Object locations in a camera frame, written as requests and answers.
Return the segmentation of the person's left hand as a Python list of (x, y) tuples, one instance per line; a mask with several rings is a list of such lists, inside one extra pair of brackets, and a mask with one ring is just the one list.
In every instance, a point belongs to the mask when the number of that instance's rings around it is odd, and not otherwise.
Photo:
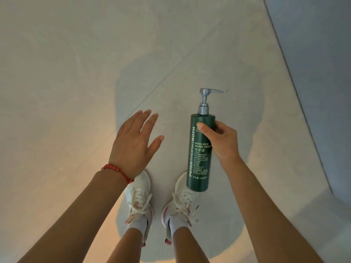
[(108, 161), (108, 164), (118, 168), (130, 180), (137, 177), (149, 163), (146, 150), (151, 144), (151, 133), (159, 117), (158, 113), (150, 114), (142, 129), (133, 129), (136, 117), (143, 112), (137, 111), (121, 125)]

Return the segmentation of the person's right hand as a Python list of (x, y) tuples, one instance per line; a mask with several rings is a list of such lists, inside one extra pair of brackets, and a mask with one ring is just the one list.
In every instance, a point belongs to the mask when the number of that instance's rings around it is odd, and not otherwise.
[(239, 154), (237, 131), (217, 120), (215, 122), (218, 124), (218, 146), (212, 145), (212, 148), (223, 170), (228, 173), (243, 161)]

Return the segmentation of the green pump soap bottle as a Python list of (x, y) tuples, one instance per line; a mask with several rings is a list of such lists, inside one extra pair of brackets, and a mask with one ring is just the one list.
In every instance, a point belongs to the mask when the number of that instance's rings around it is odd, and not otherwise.
[(206, 126), (214, 130), (216, 117), (209, 113), (207, 97), (211, 93), (222, 94), (223, 91), (201, 88), (199, 92), (202, 96), (202, 101), (198, 107), (198, 112), (192, 114), (190, 119), (187, 187), (190, 190), (201, 193), (208, 189), (212, 144), (211, 141), (198, 130), (197, 123), (204, 123)]

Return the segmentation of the person's right forearm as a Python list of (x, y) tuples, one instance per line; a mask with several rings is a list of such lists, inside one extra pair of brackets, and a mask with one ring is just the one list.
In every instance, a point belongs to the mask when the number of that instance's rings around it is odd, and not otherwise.
[(240, 157), (220, 159), (259, 263), (324, 263)]

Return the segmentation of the person's left forearm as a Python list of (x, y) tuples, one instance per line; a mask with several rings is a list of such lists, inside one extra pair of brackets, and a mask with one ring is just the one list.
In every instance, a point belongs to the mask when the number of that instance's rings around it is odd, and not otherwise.
[(127, 186), (113, 170), (97, 172), (82, 193), (17, 263), (82, 263)]

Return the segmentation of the person's left white sneaker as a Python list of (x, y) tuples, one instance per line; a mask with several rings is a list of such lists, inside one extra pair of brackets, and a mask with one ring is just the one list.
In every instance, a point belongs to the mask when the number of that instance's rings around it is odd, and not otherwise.
[(145, 247), (154, 217), (153, 208), (150, 204), (152, 193), (151, 180), (148, 173), (143, 170), (135, 180), (126, 187), (124, 193), (129, 206), (128, 218), (125, 223), (128, 225), (134, 218), (139, 219), (143, 215), (147, 218), (148, 225), (142, 245), (142, 247)]

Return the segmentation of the person's white sneaker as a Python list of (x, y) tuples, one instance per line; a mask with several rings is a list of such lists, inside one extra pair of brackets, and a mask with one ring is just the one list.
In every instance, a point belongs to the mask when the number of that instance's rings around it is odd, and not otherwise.
[(154, 217), (153, 208), (150, 204), (152, 193), (151, 180), (148, 173), (143, 170), (135, 180), (126, 187), (124, 193), (129, 206), (128, 218), (125, 223), (128, 225), (134, 218), (139, 219), (143, 215), (147, 218), (148, 225), (142, 245), (142, 247), (145, 247)]
[(177, 226), (170, 223), (172, 216), (179, 217), (182, 221), (181, 227), (185, 226), (189, 228), (198, 221), (195, 216), (197, 207), (192, 208), (198, 195), (198, 192), (189, 189), (187, 186), (187, 172), (182, 173), (176, 181), (172, 200), (165, 205), (161, 212), (161, 222), (166, 228), (165, 243), (167, 245), (172, 244), (173, 234), (178, 229)]

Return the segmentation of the person's right white sneaker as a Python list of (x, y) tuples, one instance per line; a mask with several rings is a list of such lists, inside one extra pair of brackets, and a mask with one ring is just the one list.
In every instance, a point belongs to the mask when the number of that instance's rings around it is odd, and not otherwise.
[(170, 223), (172, 216), (179, 217), (182, 221), (181, 227), (185, 226), (189, 228), (198, 221), (195, 216), (197, 207), (192, 208), (198, 195), (198, 192), (189, 189), (187, 186), (187, 172), (182, 173), (176, 181), (172, 200), (165, 205), (161, 212), (161, 222), (166, 228), (165, 243), (167, 245), (172, 244), (173, 234), (178, 229), (177, 226)]

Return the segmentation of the person's left white sock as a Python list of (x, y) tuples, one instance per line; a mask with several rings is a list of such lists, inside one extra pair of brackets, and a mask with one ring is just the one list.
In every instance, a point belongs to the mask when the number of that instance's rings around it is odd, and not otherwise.
[(141, 232), (141, 234), (145, 235), (147, 230), (148, 221), (147, 218), (143, 215), (139, 219), (134, 218), (127, 226), (127, 229), (137, 229)]

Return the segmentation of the person's white sock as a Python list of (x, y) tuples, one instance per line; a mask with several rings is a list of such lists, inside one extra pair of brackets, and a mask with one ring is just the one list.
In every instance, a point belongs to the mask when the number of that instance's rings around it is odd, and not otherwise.
[(141, 232), (141, 234), (145, 235), (147, 230), (148, 221), (147, 218), (143, 215), (139, 219), (134, 218), (127, 226), (127, 229), (137, 229)]
[(171, 233), (171, 238), (173, 238), (173, 234), (180, 228), (185, 227), (185, 228), (189, 228), (189, 224), (187, 221), (182, 220), (182, 218), (178, 215), (172, 215), (169, 218), (169, 230)]

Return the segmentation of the person's right white sock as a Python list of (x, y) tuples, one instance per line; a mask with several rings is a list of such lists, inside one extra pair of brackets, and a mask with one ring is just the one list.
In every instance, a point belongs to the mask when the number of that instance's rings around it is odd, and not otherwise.
[(182, 218), (178, 215), (172, 215), (169, 218), (169, 230), (171, 233), (171, 238), (173, 238), (173, 234), (180, 228), (185, 227), (185, 228), (189, 228), (189, 224), (187, 221), (182, 220)]

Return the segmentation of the person's left leg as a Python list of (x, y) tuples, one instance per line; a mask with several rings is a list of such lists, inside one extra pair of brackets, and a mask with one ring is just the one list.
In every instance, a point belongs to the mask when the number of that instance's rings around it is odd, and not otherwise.
[(127, 229), (106, 263), (140, 263), (143, 235), (136, 228)]

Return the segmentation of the person's leg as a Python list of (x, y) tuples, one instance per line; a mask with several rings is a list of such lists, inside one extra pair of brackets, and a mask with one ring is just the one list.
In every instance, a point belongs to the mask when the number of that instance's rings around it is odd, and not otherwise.
[(172, 237), (176, 263), (210, 263), (190, 229), (180, 227)]
[(127, 229), (106, 263), (140, 263), (143, 235), (136, 228)]

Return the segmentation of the person's right leg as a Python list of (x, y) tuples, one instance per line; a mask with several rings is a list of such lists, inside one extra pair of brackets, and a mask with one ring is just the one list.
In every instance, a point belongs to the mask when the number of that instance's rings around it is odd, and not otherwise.
[(210, 263), (190, 229), (180, 227), (172, 237), (176, 263)]

